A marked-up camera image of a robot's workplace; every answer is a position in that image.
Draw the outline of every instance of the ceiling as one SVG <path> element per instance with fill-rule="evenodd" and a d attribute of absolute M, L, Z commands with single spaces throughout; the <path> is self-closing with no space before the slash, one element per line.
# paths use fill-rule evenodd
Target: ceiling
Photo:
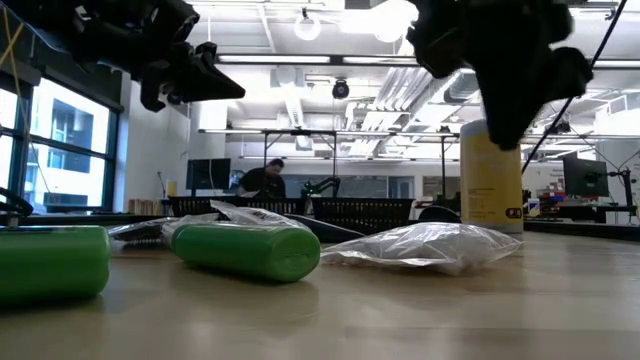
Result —
<path fill-rule="evenodd" d="M 412 53 L 412 49 L 402 40 L 403 36 L 398 36 L 396 41 L 383 42 L 379 38 L 384 36 L 374 34 L 379 28 L 378 23 L 383 20 L 388 26 L 401 25 L 406 28 L 410 21 L 407 9 L 412 8 L 409 3 L 388 0 L 386 5 L 383 4 L 387 6 L 383 12 L 386 17 L 372 25 L 370 24 L 372 18 L 367 14 L 372 13 L 373 10 L 344 10 L 344 1 L 325 1 L 324 6 L 317 6 L 317 3 L 309 4 L 307 1 L 298 2 L 300 5 L 295 2 L 295 0 L 287 3 L 280 2 L 279 6 L 275 6 L 275 3 L 236 1 L 230 6 L 229 2 L 198 1 L 199 5 L 211 5 L 196 6 L 196 10 L 201 14 L 201 21 L 194 28 L 189 41 L 192 43 L 213 41 L 218 44 L 219 54 L 411 55 Z M 319 19 L 321 24 L 317 38 L 309 41 L 301 39 L 294 30 L 303 5 L 309 7 L 309 16 Z M 392 12 L 390 9 L 400 15 L 389 16 L 388 13 Z M 600 44 L 610 22 L 604 20 L 602 13 L 574 15 L 574 33 L 566 42 L 558 46 L 576 47 L 585 55 L 591 56 Z M 394 25 L 390 18 L 399 18 L 400 25 Z M 303 23 L 301 28 L 309 31 L 312 27 L 313 25 Z M 601 58 L 640 59 L 640 36 L 638 35 L 640 35 L 640 1 L 631 1 Z M 301 66 L 297 67 L 296 78 L 299 80 L 297 87 L 291 90 L 283 88 L 278 83 L 275 72 L 277 68 L 279 67 L 257 65 L 220 66 L 224 73 L 247 89 L 244 99 L 230 103 L 228 121 L 234 128 L 283 127 L 282 121 L 286 122 L 286 119 L 290 119 L 293 125 L 296 124 L 296 119 L 302 119 L 301 126 L 304 128 L 328 127 L 341 130 L 349 126 L 348 130 L 387 130 L 383 127 L 395 125 L 405 131 L 434 131 L 443 124 L 455 129 L 465 122 L 483 117 L 481 98 L 477 91 L 473 92 L 473 79 L 466 81 L 465 85 L 458 84 L 461 79 L 448 79 L 451 81 L 447 83 L 447 80 L 433 80 L 429 75 L 428 79 L 425 77 L 424 81 L 418 83 L 418 81 L 412 82 L 418 76 L 417 69 L 412 70 L 412 73 L 405 70 L 407 73 L 403 73 L 403 77 L 396 76 L 394 81 L 390 72 L 399 70 L 391 70 L 388 67 Z M 459 76 L 465 79 L 474 78 L 467 75 Z M 338 78 L 346 79 L 349 84 L 350 95 L 347 99 L 335 100 L 331 95 L 333 83 Z M 452 84 L 471 86 L 462 89 L 467 91 L 469 96 L 453 105 L 444 104 L 443 92 L 447 87 L 454 86 Z M 517 91 L 517 84 L 513 84 L 513 87 L 514 91 Z M 367 117 L 366 111 L 360 115 L 357 115 L 358 111 L 353 112 L 353 107 L 358 106 L 357 104 L 371 108 L 374 105 L 380 105 L 379 102 L 388 105 L 393 100 L 398 103 L 396 100 L 404 99 L 413 88 L 417 89 L 419 96 L 410 102 L 410 106 L 406 109 L 394 109 L 408 114 L 391 114 L 386 115 L 384 119 L 378 119 L 373 115 Z M 576 128 L 580 127 L 582 129 L 580 131 L 585 132 L 589 131 L 588 126 L 593 123 L 596 109 L 625 93 L 634 92 L 635 89 L 640 90 L 640 71 L 598 71 L 589 84 L 589 89 L 587 96 L 582 100 L 574 101 L 569 109 L 572 125 Z M 544 108 L 539 116 L 540 124 L 546 124 L 545 119 L 553 116 L 562 105 L 563 102 L 554 102 Z M 349 122 L 349 114 L 352 114 L 356 120 Z M 455 123 L 450 121 L 451 116 L 455 117 Z M 239 137 L 230 137 L 230 140 L 234 139 L 238 140 Z M 250 136 L 244 136 L 243 140 L 262 141 L 258 138 L 252 139 Z M 358 141 L 360 140 L 345 140 L 347 147 L 353 146 L 353 143 Z M 378 152 L 380 146 L 386 144 L 387 141 L 384 140 L 371 143 L 364 151 Z M 415 147 L 416 144 L 419 145 L 420 142 L 412 141 L 409 146 L 404 147 L 403 151 Z"/>

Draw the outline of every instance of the black shirt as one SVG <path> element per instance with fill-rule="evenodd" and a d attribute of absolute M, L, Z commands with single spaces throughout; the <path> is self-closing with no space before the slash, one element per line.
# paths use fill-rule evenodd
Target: black shirt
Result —
<path fill-rule="evenodd" d="M 249 170 L 242 179 L 240 186 L 245 191 L 260 191 L 258 196 L 286 198 L 287 192 L 284 180 L 280 176 L 268 177 L 264 168 L 255 168 Z"/>

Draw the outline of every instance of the wooden table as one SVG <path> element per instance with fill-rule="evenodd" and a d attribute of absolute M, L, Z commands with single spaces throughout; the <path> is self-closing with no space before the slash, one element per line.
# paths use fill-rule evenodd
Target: wooden table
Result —
<path fill-rule="evenodd" d="M 280 287 L 123 251 L 100 298 L 2 314 L 0 359 L 640 358 L 640 247 L 525 240 L 474 276 L 322 266 Z"/>

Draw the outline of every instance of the camera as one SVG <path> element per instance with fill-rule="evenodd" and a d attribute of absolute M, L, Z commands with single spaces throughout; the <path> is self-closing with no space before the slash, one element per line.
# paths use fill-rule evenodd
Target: camera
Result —
<path fill-rule="evenodd" d="M 333 85 L 333 94 L 334 99 L 342 100 L 346 99 L 349 96 L 349 85 L 347 85 L 347 81 L 344 79 L 336 80 L 335 85 Z"/>

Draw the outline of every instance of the black cable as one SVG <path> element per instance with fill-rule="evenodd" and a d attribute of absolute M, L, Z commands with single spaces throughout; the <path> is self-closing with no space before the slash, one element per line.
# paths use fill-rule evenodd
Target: black cable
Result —
<path fill-rule="evenodd" d="M 591 68 L 592 71 L 593 71 L 593 67 L 596 64 L 596 61 L 598 61 L 598 58 L 600 58 L 600 55 L 604 51 L 605 46 L 607 46 L 607 42 L 609 42 L 609 38 L 611 37 L 611 34 L 613 33 L 613 30 L 616 28 L 616 25 L 618 24 L 618 20 L 620 19 L 620 15 L 622 15 L 622 11 L 624 10 L 624 6 L 626 4 L 627 4 L 627 0 L 620 1 L 620 5 L 618 5 L 618 9 L 616 10 L 616 14 L 613 16 L 613 19 L 611 20 L 611 25 L 609 25 L 609 28 L 607 29 L 607 32 L 604 34 L 604 37 L 602 38 L 602 42 L 600 42 L 600 46 L 598 46 L 598 49 L 596 50 L 596 53 L 593 55 L 593 58 L 591 59 L 590 68 Z M 527 161 L 524 163 L 524 166 L 522 167 L 522 172 L 521 172 L 522 174 L 524 174 L 524 172 L 527 170 L 527 167 L 529 166 L 529 163 L 533 159 L 533 155 L 535 155 L 535 153 L 538 151 L 538 148 L 540 148 L 542 143 L 549 136 L 549 133 L 551 131 L 553 131 L 553 129 L 556 127 L 556 125 L 558 124 L 558 122 L 560 121 L 560 119 L 562 118 L 564 113 L 567 112 L 567 109 L 569 108 L 569 106 L 573 102 L 573 99 L 575 99 L 575 97 L 570 97 L 570 98 L 567 99 L 567 102 L 565 102 L 565 104 L 562 107 L 562 109 L 560 109 L 560 112 L 556 115 L 556 118 L 551 123 L 551 126 L 549 126 L 549 128 L 547 128 L 547 130 L 542 134 L 542 137 L 540 138 L 540 140 L 538 141 L 536 146 L 533 147 L 533 150 L 531 151 L 531 154 L 529 154 L 529 157 L 527 158 Z"/>

